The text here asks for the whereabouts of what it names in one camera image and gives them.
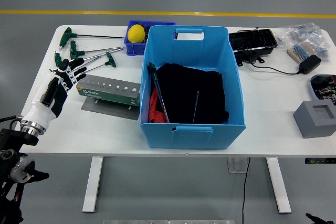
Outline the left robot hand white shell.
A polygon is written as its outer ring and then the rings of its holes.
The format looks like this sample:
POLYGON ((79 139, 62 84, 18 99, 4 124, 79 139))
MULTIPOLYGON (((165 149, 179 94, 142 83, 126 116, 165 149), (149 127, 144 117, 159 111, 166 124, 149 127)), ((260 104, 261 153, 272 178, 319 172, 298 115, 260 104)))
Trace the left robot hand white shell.
POLYGON ((21 128, 35 128, 46 132, 50 122, 59 117, 71 88, 86 74, 84 59, 64 59, 60 66, 44 78, 31 102, 30 111, 22 118, 21 128))

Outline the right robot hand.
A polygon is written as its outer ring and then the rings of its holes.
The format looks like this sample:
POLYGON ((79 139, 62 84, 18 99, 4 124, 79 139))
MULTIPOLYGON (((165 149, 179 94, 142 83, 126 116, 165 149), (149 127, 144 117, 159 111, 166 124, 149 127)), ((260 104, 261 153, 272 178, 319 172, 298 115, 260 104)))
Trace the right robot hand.
POLYGON ((312 215, 310 213, 305 214, 308 219, 310 219, 315 224, 334 224, 332 220, 323 220, 318 216, 312 215))

